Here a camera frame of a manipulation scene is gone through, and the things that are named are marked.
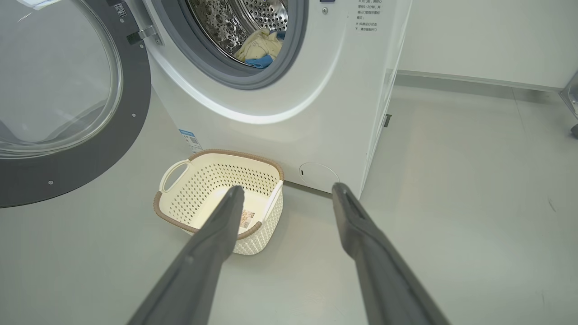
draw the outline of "gray floor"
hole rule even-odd
[[[578,323],[576,120],[555,94],[430,81],[398,80],[364,207],[452,323]],[[189,153],[153,94],[110,170],[0,210],[0,324],[125,323],[189,239],[151,208]],[[268,247],[224,264],[210,324],[364,323],[331,200],[284,203]]]

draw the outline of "brown basket rim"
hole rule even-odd
[[[275,169],[277,169],[277,171],[279,172],[279,180],[285,181],[285,175],[283,173],[283,169],[281,168],[281,166],[278,163],[274,162],[271,159],[267,159],[267,158],[261,157],[261,156],[256,156],[254,154],[236,152],[236,151],[232,151],[232,150],[208,149],[208,150],[203,150],[203,151],[200,151],[200,152],[193,154],[192,156],[190,156],[188,158],[188,160],[193,161],[194,159],[196,159],[196,158],[198,158],[204,154],[209,154],[209,153],[228,154],[230,156],[238,156],[238,157],[253,159],[253,160],[260,161],[262,163],[269,164],[269,165],[275,167]],[[162,197],[162,192],[157,191],[156,195],[154,196],[154,200],[153,200],[153,210],[157,214],[157,216],[161,217],[162,219],[164,219],[168,223],[173,224],[174,226],[177,226],[177,227],[184,229],[186,231],[192,232],[193,234],[198,233],[199,230],[197,228],[186,225],[186,224],[184,224],[180,221],[177,221],[177,220],[171,218],[170,216],[167,216],[166,214],[164,214],[161,211],[161,207],[160,207],[161,197]],[[253,225],[251,227],[251,229],[248,229],[247,231],[240,233],[237,236],[237,240],[241,240],[241,239],[249,237],[250,235],[254,234],[261,226],[262,226],[262,223],[260,221],[258,221],[255,225]]]

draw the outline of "basket handle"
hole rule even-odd
[[[271,212],[273,212],[273,207],[275,206],[275,202],[277,202],[277,198],[279,197],[279,194],[281,193],[282,188],[283,188],[283,181],[279,180],[277,182],[277,185],[275,186],[275,188],[271,192],[271,196],[269,196],[269,201],[267,201],[267,205],[265,205],[265,209],[263,209],[263,212],[265,212],[263,214],[265,216],[263,218],[263,223],[265,223],[265,221],[267,221],[267,218],[269,218],[269,216],[271,215]]]
[[[191,163],[190,160],[185,159],[185,160],[181,160],[181,161],[175,163],[174,165],[170,166],[169,169],[167,169],[165,174],[162,176],[161,184],[159,185],[158,190],[162,193],[167,193],[168,191],[170,191],[173,188],[173,186],[175,186],[175,184],[180,181],[181,177],[183,177],[183,175],[188,171],[190,163]],[[181,175],[175,180],[173,185],[171,185],[168,190],[165,190],[165,183],[166,183],[167,178],[169,178],[169,176],[175,171],[175,169],[177,169],[178,167],[180,167],[184,164],[187,164],[187,169],[185,169],[183,171],[183,173],[181,173]]]

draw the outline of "laundry basket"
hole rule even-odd
[[[167,189],[165,183],[186,165]],[[276,162],[252,154],[204,150],[172,165],[154,197],[156,214],[195,234],[231,186],[241,185],[245,201],[234,253],[254,255],[271,239],[283,210],[283,170]]]

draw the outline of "front-loading washing machine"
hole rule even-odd
[[[290,182],[361,195],[411,0],[143,1],[152,84],[193,151],[265,156]],[[260,28],[285,34],[265,69],[234,56]]]
[[[112,166],[138,136],[151,84],[192,151],[265,156],[291,182],[329,192],[340,181],[360,196],[410,5],[3,2],[0,206],[61,195]],[[258,30],[283,35],[264,69],[236,55]]]

